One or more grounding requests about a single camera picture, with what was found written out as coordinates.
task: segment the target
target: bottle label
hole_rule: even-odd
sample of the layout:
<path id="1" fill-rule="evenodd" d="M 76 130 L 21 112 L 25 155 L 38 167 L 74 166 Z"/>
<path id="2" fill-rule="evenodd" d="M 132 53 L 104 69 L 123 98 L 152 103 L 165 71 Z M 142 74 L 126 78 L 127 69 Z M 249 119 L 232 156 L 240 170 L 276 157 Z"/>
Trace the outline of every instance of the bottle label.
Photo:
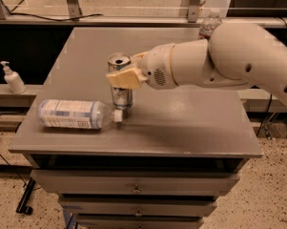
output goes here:
<path id="1" fill-rule="evenodd" d="M 45 126 L 99 129 L 98 108 L 100 102 L 46 100 L 39 109 Z"/>

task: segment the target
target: plastic bottle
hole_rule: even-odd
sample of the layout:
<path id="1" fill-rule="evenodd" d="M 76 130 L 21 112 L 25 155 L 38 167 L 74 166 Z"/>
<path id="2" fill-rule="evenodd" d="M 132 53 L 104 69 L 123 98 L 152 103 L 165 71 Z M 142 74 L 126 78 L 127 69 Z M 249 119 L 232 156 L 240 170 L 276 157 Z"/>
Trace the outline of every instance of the plastic bottle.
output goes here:
<path id="1" fill-rule="evenodd" d="M 199 39 L 209 40 L 212 32 L 222 24 L 222 20 L 219 17 L 220 11 L 218 9 L 211 9 L 210 14 L 206 17 L 199 28 Z"/>
<path id="2" fill-rule="evenodd" d="M 47 99 L 38 107 L 38 118 L 47 127 L 101 129 L 112 121 L 121 122 L 122 115 L 99 101 Z"/>
<path id="3" fill-rule="evenodd" d="M 3 65 L 3 71 L 5 72 L 4 79 L 9 84 L 12 92 L 15 94 L 21 94 L 24 92 L 27 87 L 19 74 L 10 69 L 10 63 L 7 61 L 1 61 L 0 64 Z"/>

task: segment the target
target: white soap dispenser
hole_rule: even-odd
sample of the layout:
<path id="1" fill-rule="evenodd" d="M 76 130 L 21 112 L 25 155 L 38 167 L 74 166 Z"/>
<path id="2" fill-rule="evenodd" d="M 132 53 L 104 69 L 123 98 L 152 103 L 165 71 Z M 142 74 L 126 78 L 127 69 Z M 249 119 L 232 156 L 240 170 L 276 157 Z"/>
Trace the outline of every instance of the white soap dispenser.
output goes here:
<path id="1" fill-rule="evenodd" d="M 10 69 L 10 62 L 1 61 L 0 64 L 3 66 L 3 71 L 5 72 L 4 79 L 9 84 L 12 92 L 15 94 L 24 92 L 27 88 L 19 74 Z"/>

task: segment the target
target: black metal stand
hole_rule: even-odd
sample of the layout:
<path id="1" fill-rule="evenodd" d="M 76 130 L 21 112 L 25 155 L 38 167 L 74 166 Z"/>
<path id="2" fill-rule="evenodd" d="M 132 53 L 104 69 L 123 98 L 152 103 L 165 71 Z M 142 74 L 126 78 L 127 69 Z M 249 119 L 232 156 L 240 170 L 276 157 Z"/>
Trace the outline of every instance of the black metal stand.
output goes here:
<path id="1" fill-rule="evenodd" d="M 16 209 L 16 212 L 19 214 L 25 214 L 25 215 L 31 215 L 32 213 L 32 208 L 30 206 L 27 206 L 27 203 L 30 199 L 31 192 L 35 186 L 36 181 L 34 181 L 32 178 L 30 178 L 29 184 L 26 187 L 26 191 L 21 197 L 21 200 L 18 204 L 18 207 Z"/>

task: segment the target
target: gray tabletop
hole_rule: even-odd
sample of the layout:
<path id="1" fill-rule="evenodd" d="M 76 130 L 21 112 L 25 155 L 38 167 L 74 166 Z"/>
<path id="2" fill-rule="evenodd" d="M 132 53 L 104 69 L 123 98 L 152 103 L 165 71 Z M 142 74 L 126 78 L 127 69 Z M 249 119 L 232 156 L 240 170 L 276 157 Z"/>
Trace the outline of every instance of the gray tabletop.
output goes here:
<path id="1" fill-rule="evenodd" d="M 262 152 L 236 92 L 182 86 L 133 93 L 123 123 L 100 131 L 45 128 L 44 99 L 99 100 L 113 105 L 107 58 L 194 40 L 196 29 L 76 28 L 10 146 L 14 153 L 102 156 L 258 157 Z"/>

